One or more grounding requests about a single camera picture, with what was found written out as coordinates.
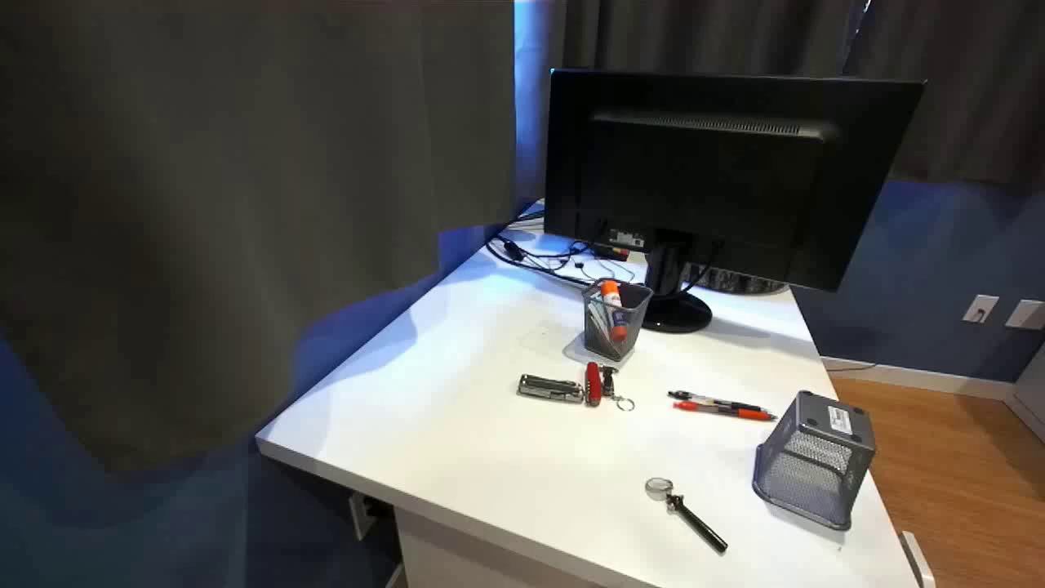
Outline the black pen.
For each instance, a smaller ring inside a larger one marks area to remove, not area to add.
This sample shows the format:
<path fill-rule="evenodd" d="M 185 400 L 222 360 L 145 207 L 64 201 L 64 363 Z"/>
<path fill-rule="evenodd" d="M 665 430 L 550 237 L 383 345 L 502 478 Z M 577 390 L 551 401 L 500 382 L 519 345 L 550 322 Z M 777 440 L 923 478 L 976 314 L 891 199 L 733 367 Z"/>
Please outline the black pen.
<path fill-rule="evenodd" d="M 749 410 L 760 410 L 760 405 L 713 400 L 713 396 L 684 393 L 684 390 L 673 390 L 673 393 L 665 393 L 665 396 L 676 400 L 676 401 L 694 401 L 694 405 L 713 405 L 713 408 L 749 408 Z"/>

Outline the white wall plate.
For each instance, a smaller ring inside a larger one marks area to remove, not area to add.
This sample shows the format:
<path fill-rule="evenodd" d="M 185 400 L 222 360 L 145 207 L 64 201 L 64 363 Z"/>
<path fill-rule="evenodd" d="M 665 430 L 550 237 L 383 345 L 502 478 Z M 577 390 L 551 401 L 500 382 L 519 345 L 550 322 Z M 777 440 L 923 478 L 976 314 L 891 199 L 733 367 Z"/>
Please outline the white wall plate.
<path fill-rule="evenodd" d="M 1041 331 L 1045 328 L 1045 300 L 1022 297 L 1010 314 L 1013 331 Z"/>

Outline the dark mesh pen cup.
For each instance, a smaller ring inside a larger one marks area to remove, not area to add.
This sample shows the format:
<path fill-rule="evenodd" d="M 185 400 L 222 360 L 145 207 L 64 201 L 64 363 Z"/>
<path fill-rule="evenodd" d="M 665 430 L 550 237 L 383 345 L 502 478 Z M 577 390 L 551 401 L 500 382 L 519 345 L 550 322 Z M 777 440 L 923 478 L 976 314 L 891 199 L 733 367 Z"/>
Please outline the dark mesh pen cup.
<path fill-rule="evenodd" d="M 628 284 L 602 278 L 585 290 L 585 337 L 580 344 L 603 356 L 624 360 L 643 328 L 653 290 L 647 284 Z"/>

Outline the grey metal multitool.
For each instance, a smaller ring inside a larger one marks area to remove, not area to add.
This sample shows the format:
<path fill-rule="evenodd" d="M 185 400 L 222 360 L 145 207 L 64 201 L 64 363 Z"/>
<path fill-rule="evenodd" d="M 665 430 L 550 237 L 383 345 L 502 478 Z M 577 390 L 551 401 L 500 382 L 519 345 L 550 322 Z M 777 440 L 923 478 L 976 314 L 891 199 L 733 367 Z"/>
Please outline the grey metal multitool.
<path fill-rule="evenodd" d="M 564 405 L 585 401 L 580 390 L 573 378 L 519 376 L 516 393 L 542 401 L 564 401 Z"/>

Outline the dark grey curtain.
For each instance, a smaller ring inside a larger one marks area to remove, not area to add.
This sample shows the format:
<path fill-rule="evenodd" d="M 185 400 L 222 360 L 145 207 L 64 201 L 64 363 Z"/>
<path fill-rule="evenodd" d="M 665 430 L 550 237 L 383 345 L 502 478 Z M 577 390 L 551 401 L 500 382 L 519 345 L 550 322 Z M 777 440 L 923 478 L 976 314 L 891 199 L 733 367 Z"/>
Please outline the dark grey curtain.
<path fill-rule="evenodd" d="M 0 334 L 113 474 L 512 207 L 512 0 L 0 0 Z"/>

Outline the black computer monitor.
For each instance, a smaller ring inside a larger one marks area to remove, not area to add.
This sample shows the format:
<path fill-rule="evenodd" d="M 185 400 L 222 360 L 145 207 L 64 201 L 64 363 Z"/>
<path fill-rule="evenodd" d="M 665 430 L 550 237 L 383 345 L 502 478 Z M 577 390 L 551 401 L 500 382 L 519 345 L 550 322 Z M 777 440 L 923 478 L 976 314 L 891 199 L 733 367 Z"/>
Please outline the black computer monitor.
<path fill-rule="evenodd" d="M 900 151 L 918 77 L 550 75 L 546 230 L 647 258 L 661 334 L 713 270 L 833 290 Z"/>

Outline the grey mesh basket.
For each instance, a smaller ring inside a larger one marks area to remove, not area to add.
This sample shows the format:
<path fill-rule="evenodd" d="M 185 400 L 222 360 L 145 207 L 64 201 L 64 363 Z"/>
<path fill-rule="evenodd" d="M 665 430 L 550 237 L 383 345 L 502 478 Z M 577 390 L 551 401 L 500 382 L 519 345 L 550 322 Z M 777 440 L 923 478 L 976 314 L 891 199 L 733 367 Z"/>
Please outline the grey mesh basket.
<path fill-rule="evenodd" d="M 876 456 L 861 408 L 799 390 L 755 451 L 750 491 L 794 517 L 846 531 Z"/>

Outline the black handled magnifying glass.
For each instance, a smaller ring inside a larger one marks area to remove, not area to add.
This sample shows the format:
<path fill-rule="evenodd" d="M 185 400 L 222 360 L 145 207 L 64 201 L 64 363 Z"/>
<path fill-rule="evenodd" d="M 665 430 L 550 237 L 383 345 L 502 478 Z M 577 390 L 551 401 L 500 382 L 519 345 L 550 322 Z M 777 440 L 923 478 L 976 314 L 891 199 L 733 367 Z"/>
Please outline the black handled magnifying glass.
<path fill-rule="evenodd" d="M 662 501 L 713 551 L 727 551 L 727 543 L 687 506 L 687 495 L 673 487 L 671 478 L 647 478 L 643 491 Z"/>

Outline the white wall outlet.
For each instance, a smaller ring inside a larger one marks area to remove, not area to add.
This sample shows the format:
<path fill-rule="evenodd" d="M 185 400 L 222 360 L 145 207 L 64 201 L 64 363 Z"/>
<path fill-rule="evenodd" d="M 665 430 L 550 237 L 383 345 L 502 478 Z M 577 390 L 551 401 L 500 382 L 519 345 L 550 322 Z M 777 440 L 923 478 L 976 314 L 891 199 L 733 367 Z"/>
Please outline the white wall outlet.
<path fill-rule="evenodd" d="M 963 320 L 968 320 L 968 322 L 985 322 L 995 304 L 1000 304 L 995 293 L 972 293 Z"/>

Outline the red pen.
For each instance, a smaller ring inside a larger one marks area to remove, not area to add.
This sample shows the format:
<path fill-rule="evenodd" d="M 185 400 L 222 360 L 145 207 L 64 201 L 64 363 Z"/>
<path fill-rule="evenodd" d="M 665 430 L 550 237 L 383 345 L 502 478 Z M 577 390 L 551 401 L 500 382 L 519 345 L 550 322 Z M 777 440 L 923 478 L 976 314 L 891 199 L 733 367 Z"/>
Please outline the red pen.
<path fill-rule="evenodd" d="M 700 401 L 673 401 L 680 410 L 704 410 L 704 416 L 725 416 L 725 419 L 745 419 L 745 420 L 774 420 L 770 410 L 760 408 L 727 408 L 727 405 L 700 405 Z"/>

